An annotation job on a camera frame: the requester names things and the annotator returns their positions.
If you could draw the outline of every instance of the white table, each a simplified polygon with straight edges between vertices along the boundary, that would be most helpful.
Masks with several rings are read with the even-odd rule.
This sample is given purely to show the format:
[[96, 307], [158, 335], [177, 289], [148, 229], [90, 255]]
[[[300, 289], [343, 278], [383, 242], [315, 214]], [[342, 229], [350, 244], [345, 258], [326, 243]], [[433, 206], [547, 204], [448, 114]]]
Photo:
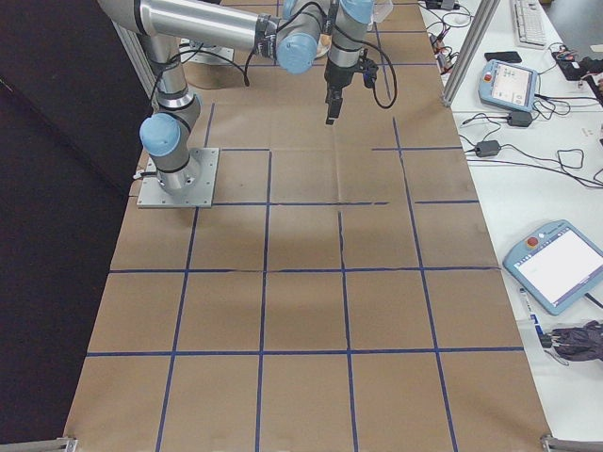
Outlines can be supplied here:
[[[475, 12], [479, 0], [461, 0], [460, 3]], [[560, 41], [545, 13], [541, 12], [547, 40], [551, 44]], [[425, 10], [422, 13], [426, 25], [434, 22], [432, 14]], [[452, 29], [444, 39], [445, 45], [454, 51], [460, 50], [467, 30]], [[431, 31], [438, 33], [439, 26], [432, 27]], [[495, 116], [507, 113], [482, 104], [477, 94], [485, 64], [483, 54], [507, 50], [516, 50], [524, 60], [521, 65], [539, 72], [554, 65], [549, 51], [516, 46], [510, 2], [501, 0], [452, 104], [459, 133], [473, 142], [482, 140], [496, 127], [483, 120], [462, 125], [464, 120], [480, 112]], [[566, 81], [558, 68], [543, 74], [541, 78], [540, 92], [545, 95], [593, 97], [586, 84], [579, 89], [576, 82]], [[496, 139], [500, 144], [511, 143], [527, 153], [551, 158], [558, 149], [581, 148], [585, 156], [584, 168], [577, 175], [590, 178], [603, 169], [603, 147], [598, 142], [603, 108], [590, 101], [571, 102], [588, 106], [575, 108], [567, 117], [535, 121], [528, 129], [503, 124], [500, 131], [488, 139]], [[472, 146], [464, 142], [464, 148], [470, 150]], [[477, 159], [471, 153], [468, 158]], [[510, 149], [503, 149], [496, 159], [534, 163]], [[603, 189], [586, 189], [568, 177], [539, 169], [474, 162], [470, 162], [470, 168], [499, 262], [517, 241], [554, 219], [568, 219], [599, 247], [603, 247]], [[563, 366], [546, 355], [529, 320], [528, 310], [519, 297], [519, 284], [506, 274], [504, 281], [552, 434], [564, 440], [603, 441], [603, 362]], [[603, 284], [591, 293], [603, 300]], [[603, 319], [603, 311], [586, 299], [577, 301], [558, 316], [547, 314], [535, 301], [531, 306], [545, 331], [560, 326], [581, 326], [589, 320]]]

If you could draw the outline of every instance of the blue joint cap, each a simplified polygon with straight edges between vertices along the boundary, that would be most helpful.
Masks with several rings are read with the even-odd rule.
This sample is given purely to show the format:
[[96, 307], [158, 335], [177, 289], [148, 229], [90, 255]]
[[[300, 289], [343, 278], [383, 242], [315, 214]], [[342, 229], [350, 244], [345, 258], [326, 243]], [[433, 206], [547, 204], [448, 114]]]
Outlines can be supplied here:
[[180, 141], [178, 121], [166, 113], [157, 113], [140, 126], [140, 141], [153, 157], [171, 153]]
[[373, 0], [340, 0], [341, 7], [353, 20], [361, 24], [370, 24], [373, 13]]
[[276, 49], [276, 59], [289, 73], [305, 73], [317, 56], [318, 42], [307, 33], [295, 33], [283, 39]]
[[283, 19], [288, 20], [289, 17], [291, 17], [293, 7], [295, 7], [297, 1], [298, 0], [285, 0], [285, 3], [283, 4]]

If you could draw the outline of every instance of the touchscreen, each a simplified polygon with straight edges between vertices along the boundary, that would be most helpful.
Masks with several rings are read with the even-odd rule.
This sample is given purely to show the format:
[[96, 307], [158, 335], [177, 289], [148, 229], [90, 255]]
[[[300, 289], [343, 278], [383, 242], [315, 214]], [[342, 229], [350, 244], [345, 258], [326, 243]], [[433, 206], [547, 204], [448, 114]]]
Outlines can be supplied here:
[[557, 306], [591, 276], [603, 271], [603, 256], [566, 228], [514, 266], [549, 303]]
[[492, 97], [515, 105], [526, 106], [530, 93], [531, 72], [498, 64], [497, 77], [492, 86]]

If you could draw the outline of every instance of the keyboard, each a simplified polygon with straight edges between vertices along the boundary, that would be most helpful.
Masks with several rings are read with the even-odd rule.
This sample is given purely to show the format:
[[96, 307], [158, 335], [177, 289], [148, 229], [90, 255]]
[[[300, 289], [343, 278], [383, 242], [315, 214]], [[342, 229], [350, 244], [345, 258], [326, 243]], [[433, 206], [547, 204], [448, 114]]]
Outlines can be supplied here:
[[545, 49], [546, 36], [538, 0], [511, 0], [511, 10], [517, 45]]

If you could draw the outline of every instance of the black curtain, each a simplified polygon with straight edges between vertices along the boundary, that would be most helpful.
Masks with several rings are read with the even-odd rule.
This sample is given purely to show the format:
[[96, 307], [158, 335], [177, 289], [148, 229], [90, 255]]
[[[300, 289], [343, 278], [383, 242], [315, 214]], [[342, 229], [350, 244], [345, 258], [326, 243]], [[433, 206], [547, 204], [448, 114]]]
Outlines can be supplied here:
[[0, 80], [6, 444], [62, 435], [149, 101], [93, 0], [2, 2]]

